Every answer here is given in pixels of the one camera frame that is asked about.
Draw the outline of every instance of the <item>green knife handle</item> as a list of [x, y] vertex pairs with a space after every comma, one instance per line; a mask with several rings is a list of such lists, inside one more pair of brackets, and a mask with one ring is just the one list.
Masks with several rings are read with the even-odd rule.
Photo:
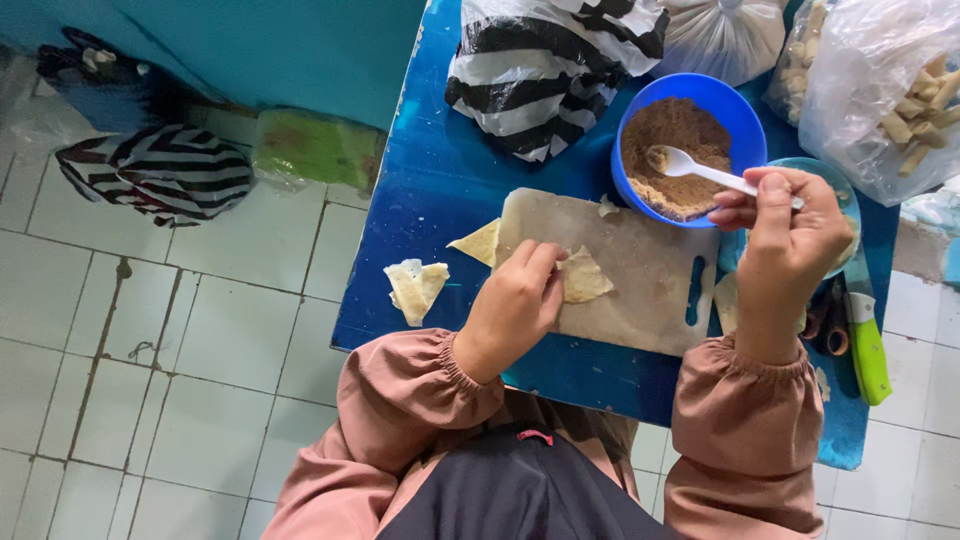
[[887, 355], [883, 351], [883, 339], [876, 327], [874, 305], [876, 301], [857, 292], [847, 293], [847, 318], [850, 322], [851, 349], [856, 381], [860, 396], [867, 405], [880, 405], [893, 393], [887, 376]]

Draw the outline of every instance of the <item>cutting board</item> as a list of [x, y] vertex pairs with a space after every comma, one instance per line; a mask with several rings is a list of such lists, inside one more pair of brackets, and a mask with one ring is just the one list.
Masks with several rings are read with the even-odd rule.
[[[564, 304], [555, 331], [682, 356], [707, 336], [719, 232], [675, 227], [631, 209], [600, 217], [599, 208], [546, 191], [514, 190], [503, 202], [494, 268], [527, 238], [556, 242], [571, 253], [587, 246], [615, 289]], [[687, 300], [696, 257], [704, 265], [696, 322], [690, 326]]]

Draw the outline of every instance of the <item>person's left hand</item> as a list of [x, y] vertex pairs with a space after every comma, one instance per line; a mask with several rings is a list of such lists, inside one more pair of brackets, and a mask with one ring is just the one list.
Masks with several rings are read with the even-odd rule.
[[471, 379], [496, 379], [550, 331], [564, 301], [555, 263], [566, 257], [557, 244], [524, 240], [483, 284], [453, 340], [453, 357]]

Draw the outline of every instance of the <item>brown filling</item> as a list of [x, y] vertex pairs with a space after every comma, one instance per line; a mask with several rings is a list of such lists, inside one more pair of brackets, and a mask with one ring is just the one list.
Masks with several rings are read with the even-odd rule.
[[647, 161], [647, 149], [663, 144], [687, 152], [694, 161], [731, 172], [730, 134], [690, 98], [668, 97], [638, 110], [623, 129], [623, 169], [637, 195], [657, 213], [692, 221], [716, 207], [713, 195], [725, 187], [696, 175], [663, 176]]

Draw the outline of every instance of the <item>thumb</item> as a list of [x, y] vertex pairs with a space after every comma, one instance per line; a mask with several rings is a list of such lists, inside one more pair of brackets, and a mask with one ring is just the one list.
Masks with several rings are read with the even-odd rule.
[[756, 194], [756, 225], [750, 239], [757, 245], [786, 245], [790, 242], [792, 208], [790, 183], [780, 173], [760, 179]]

